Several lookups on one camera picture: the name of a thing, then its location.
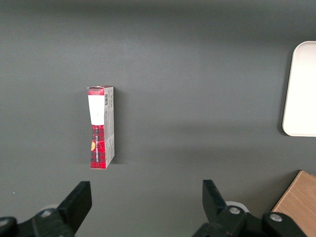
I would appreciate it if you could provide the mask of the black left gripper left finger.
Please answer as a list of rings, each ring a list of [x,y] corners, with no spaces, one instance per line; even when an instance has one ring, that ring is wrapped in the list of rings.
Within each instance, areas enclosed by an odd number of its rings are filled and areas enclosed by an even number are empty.
[[[74,237],[92,207],[91,185],[81,181],[56,207],[46,208],[29,220],[17,223],[1,217],[2,237]]]

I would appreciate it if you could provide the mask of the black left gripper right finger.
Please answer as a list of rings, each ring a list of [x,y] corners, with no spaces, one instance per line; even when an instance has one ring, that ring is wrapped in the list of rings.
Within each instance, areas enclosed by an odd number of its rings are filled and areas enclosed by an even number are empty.
[[[212,180],[203,180],[202,204],[208,219],[195,237],[305,237],[295,221],[279,212],[257,218],[237,205],[227,205]]]

